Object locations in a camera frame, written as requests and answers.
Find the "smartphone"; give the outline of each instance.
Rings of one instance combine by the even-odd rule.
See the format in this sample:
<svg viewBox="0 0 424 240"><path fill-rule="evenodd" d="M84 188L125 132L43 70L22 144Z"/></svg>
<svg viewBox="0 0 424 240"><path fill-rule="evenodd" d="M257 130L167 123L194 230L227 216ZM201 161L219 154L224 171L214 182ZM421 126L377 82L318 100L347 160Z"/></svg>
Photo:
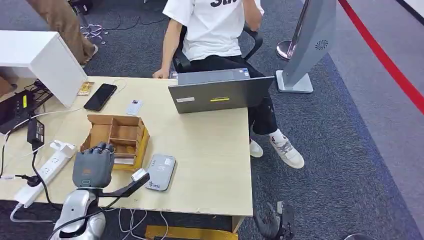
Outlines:
<svg viewBox="0 0 424 240"><path fill-rule="evenodd" d="M112 97L116 90L117 86L103 83L84 105L84 108L87 110L99 112L102 110L106 102Z"/></svg>

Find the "sock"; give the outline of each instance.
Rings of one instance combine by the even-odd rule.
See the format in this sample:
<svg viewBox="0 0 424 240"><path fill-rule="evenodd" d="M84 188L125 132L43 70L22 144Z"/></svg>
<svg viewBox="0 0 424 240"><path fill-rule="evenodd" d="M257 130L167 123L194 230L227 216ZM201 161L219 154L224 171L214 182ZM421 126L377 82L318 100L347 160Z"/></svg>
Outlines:
<svg viewBox="0 0 424 240"><path fill-rule="evenodd" d="M287 141L287 138L283 135L280 129L277 129L275 132L269 134L272 140L276 143L281 143Z"/></svg>

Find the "electrical outlet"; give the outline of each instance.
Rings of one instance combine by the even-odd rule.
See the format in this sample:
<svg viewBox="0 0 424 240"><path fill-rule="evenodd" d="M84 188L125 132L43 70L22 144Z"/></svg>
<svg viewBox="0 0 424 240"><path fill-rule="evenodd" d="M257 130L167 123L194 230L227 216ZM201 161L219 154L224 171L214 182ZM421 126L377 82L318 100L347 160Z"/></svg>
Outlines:
<svg viewBox="0 0 424 240"><path fill-rule="evenodd" d="M53 153L40 169L37 169L47 186L77 151L77 148L72 144L58 140L55 140L53 143L50 146L56 149L56 152ZM15 194L14 199L23 204L24 208L28 208L43 191L44 187L41 183L33 187L25 183Z"/></svg>

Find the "red stripe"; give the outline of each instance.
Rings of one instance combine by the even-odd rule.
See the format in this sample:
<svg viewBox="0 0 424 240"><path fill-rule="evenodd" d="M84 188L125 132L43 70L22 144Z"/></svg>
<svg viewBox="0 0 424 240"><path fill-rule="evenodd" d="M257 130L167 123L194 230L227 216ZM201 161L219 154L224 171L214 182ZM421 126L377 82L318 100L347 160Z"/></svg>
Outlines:
<svg viewBox="0 0 424 240"><path fill-rule="evenodd" d="M378 60L383 64L387 72L391 77L396 81L399 87L403 92L409 97L409 99L415 104L415 106L424 114L424 97L421 93L414 87L414 85L405 77L405 75L399 70L395 63L390 59L386 54L383 48L371 35L367 27L349 5L347 0L338 0L340 5L343 7L344 11L349 16L352 23L355 25L356 29L361 34L362 38L374 52Z"/></svg>

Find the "gray laptop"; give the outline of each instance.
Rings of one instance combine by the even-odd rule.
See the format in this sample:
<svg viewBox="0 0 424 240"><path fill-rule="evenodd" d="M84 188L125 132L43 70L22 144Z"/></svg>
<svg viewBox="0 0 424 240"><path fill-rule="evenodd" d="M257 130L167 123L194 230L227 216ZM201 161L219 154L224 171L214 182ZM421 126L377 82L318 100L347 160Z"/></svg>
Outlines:
<svg viewBox="0 0 424 240"><path fill-rule="evenodd" d="M241 68L179 73L178 85L168 88L176 109L184 114L257 106L274 80L274 76L250 78Z"/></svg>

